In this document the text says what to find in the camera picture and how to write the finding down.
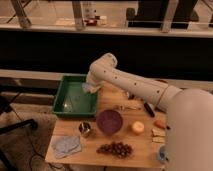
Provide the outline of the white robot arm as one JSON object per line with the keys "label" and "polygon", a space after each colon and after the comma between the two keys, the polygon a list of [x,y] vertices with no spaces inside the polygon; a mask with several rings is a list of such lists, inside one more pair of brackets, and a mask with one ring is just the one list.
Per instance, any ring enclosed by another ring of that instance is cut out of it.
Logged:
{"label": "white robot arm", "polygon": [[213,94],[180,89],[164,82],[120,71],[106,53],[91,63],[86,82],[107,81],[166,113],[165,171],[213,171]]}

